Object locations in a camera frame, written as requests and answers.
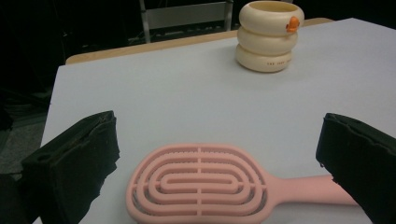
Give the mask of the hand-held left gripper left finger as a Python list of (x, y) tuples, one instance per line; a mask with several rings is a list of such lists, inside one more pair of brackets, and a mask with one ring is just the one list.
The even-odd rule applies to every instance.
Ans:
[(80, 120), (22, 162), (23, 206), (30, 220), (78, 224), (120, 157), (116, 118), (106, 111)]

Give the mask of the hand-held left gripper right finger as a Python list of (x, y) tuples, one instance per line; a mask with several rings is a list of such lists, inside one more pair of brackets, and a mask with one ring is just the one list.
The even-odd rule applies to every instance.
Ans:
[(316, 159), (374, 224), (396, 224), (396, 138), (357, 119), (328, 113)]

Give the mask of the pink hairbrush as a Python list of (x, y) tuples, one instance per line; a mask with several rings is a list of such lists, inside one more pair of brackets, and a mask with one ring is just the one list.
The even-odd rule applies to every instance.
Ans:
[(203, 143), (152, 151), (125, 201), (138, 224), (261, 224), (282, 203), (356, 203), (330, 175), (279, 178), (243, 149)]

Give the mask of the cream ringed cup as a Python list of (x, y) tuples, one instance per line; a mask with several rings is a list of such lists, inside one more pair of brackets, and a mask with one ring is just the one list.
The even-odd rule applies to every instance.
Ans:
[(247, 69), (274, 73), (285, 69), (297, 44), (304, 12), (292, 3), (254, 1), (239, 13), (235, 59)]

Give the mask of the wooden table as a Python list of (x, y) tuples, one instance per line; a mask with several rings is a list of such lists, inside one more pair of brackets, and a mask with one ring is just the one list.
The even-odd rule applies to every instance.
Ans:
[(101, 59), (120, 57), (125, 55), (150, 52), (155, 50), (163, 50), (163, 49), (171, 49), (183, 46), (189, 46), (194, 44), (201, 44), (205, 42), (217, 41), (226, 38), (234, 38), (236, 37), (237, 31), (227, 31), (227, 32), (219, 32), (214, 34), (207, 35), (197, 35), (197, 36), (188, 36), (179, 39), (171, 39), (161, 42), (154, 42), (136, 46), (129, 46), (117, 49), (106, 49), (99, 50), (94, 52), (81, 53), (77, 55), (73, 55), (66, 60), (66, 64), (73, 63), (85, 63), (90, 61), (96, 61)]

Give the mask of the grey metal frame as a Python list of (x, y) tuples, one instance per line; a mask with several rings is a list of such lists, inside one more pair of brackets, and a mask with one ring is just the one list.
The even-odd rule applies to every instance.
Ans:
[(146, 8), (146, 0), (139, 0), (145, 41), (151, 42), (151, 30), (222, 21), (225, 31), (232, 29), (233, 0), (187, 4), (175, 7)]

